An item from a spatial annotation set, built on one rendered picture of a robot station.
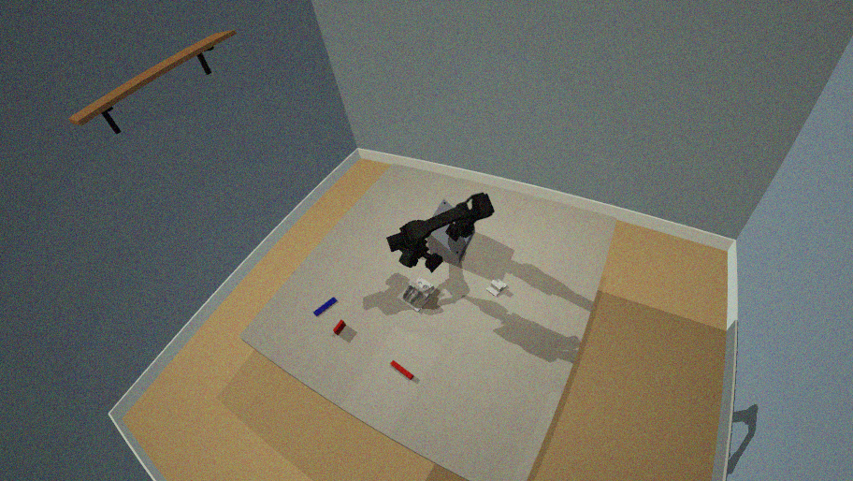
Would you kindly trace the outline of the blue flat bar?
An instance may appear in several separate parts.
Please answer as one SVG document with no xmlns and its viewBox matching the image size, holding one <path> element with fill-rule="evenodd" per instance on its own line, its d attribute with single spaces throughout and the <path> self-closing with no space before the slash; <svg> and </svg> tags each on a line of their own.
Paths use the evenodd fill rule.
<svg viewBox="0 0 853 481">
<path fill-rule="evenodd" d="M 315 316 L 317 317 L 318 315 L 320 315 L 320 313 L 322 313 L 324 310 L 328 309 L 328 308 L 329 308 L 331 305 L 333 305 L 335 302 L 337 302 L 337 300 L 335 299 L 335 297 L 333 297 L 332 299 L 330 299 L 329 301 L 327 301 L 327 302 L 326 302 L 326 304 L 324 304 L 323 306 L 321 305 L 321 306 L 320 306 L 316 311 L 314 311 L 313 313 L 314 313 L 314 314 L 315 314 Z"/>
</svg>

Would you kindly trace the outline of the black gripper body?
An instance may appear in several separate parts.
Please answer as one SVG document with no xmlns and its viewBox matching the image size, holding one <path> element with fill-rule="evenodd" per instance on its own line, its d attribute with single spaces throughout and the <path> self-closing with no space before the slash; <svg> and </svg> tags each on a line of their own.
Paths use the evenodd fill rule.
<svg viewBox="0 0 853 481">
<path fill-rule="evenodd" d="M 419 253 L 419 255 L 420 255 L 419 259 L 421 257 L 426 259 L 425 265 L 428 269 L 435 270 L 443 262 L 442 256 L 437 255 L 437 254 L 433 254 L 433 255 L 429 254 L 427 252 L 429 250 L 429 248 L 426 247 L 426 243 L 427 243 L 427 240 L 424 240 L 423 244 L 421 244 L 419 246 L 414 246 L 412 248 L 416 252 Z"/>
</svg>

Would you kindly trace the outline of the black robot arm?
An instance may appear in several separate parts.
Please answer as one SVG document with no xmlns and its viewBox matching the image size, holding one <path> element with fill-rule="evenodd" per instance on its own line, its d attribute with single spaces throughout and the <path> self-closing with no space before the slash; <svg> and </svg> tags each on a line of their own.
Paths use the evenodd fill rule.
<svg viewBox="0 0 853 481">
<path fill-rule="evenodd" d="M 472 200 L 472 208 L 468 206 L 468 202 Z M 467 238 L 473 234 L 474 224 L 481 219 L 489 217 L 494 212 L 494 208 L 490 202 L 488 194 L 480 193 L 472 195 L 466 201 L 456 205 L 451 210 L 445 211 L 425 221 L 413 220 L 400 228 L 400 233 L 387 237 L 387 241 L 392 252 L 405 248 L 399 262 L 408 267 L 416 266 L 418 263 L 419 253 L 412 247 L 423 244 L 425 238 L 429 237 L 432 231 L 443 226 L 448 226 L 445 233 L 454 241 L 457 241 L 459 236 Z M 455 224 L 454 224 L 455 222 Z M 412 249 L 409 249 L 411 247 Z"/>
</svg>

